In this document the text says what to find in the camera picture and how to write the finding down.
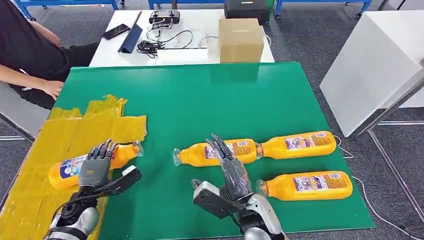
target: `yellow plastic bottle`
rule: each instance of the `yellow plastic bottle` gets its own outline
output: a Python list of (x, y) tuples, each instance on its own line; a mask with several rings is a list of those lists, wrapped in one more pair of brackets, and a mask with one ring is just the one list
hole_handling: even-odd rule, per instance
[[(224, 141), (234, 155), (244, 164), (249, 164), (257, 159), (256, 146), (252, 139), (234, 139)], [(172, 153), (175, 166), (190, 164), (195, 167), (219, 166), (220, 161), (215, 157), (211, 146), (206, 142), (197, 143), (191, 147)]]
[(256, 182), (258, 191), (281, 201), (344, 199), (352, 194), (352, 182), (343, 171), (283, 174)]
[[(81, 165), (83, 165), (87, 155), (77, 156), (51, 166), (48, 171), (48, 180), (53, 188), (63, 190), (76, 185)], [(143, 148), (139, 141), (132, 144), (117, 144), (110, 158), (109, 170), (122, 168), (136, 156), (143, 156)]]
[(330, 154), (336, 140), (329, 131), (314, 131), (288, 136), (276, 136), (257, 146), (258, 157), (291, 159)]

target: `gray robotic hand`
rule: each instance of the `gray robotic hand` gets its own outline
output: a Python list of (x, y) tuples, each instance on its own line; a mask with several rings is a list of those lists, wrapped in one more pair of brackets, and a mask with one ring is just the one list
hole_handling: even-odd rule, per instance
[(110, 182), (108, 172), (116, 146), (111, 142), (106, 140), (87, 155), (78, 175), (79, 191), (56, 209), (43, 240), (87, 239), (99, 222), (97, 199), (121, 194), (140, 180), (140, 171), (132, 165), (119, 179)]
[(214, 134), (212, 137), (206, 142), (219, 160), (225, 185), (217, 188), (207, 181), (191, 180), (193, 203), (220, 219), (230, 216), (245, 240), (287, 240), (271, 204), (253, 193), (243, 163), (222, 139)]

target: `person's arm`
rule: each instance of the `person's arm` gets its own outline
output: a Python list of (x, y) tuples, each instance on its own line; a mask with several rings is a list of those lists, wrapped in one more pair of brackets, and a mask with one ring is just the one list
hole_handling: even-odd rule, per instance
[(26, 88), (39, 89), (50, 95), (54, 100), (58, 98), (64, 85), (61, 81), (47, 81), (42, 78), (26, 75), (0, 64), (0, 81)]
[(36, 21), (29, 21), (29, 23), (32, 25), (32, 27), (39, 32), (43, 37), (45, 37), (49, 42), (56, 45), (56, 47), (60, 48), (62, 46), (61, 40), (49, 29), (43, 27), (41, 24), (39, 24)]

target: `smartphone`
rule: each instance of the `smartphone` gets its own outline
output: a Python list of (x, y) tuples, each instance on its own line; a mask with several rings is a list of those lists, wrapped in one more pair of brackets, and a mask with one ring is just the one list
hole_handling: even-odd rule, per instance
[(106, 40), (110, 40), (122, 33), (125, 33), (128, 30), (130, 30), (130, 28), (127, 25), (121, 24), (115, 28), (110, 29), (107, 32), (102, 33), (101, 36)]

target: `blue shelf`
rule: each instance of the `blue shelf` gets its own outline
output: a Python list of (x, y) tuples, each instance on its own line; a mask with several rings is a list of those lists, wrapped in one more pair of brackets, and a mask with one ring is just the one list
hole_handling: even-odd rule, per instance
[[(281, 8), (283, 2), (285, 3), (328, 3), (328, 2), (342, 2), (342, 3), (363, 3), (361, 11), (358, 13), (357, 17), (360, 17), (361, 14), (367, 10), (370, 6), (372, 0), (275, 0), (277, 5), (275, 7), (275, 15), (277, 18), (280, 16)], [(178, 4), (223, 4), (225, 0), (177, 0)], [(150, 10), (155, 9), (155, 4), (170, 4), (170, 0), (148, 0), (148, 7)]]
[(58, 5), (112, 5), (113, 9), (118, 10), (118, 1), (120, 0), (15, 0), (23, 15), (30, 19), (32, 16), (28, 12), (28, 6), (58, 6)]

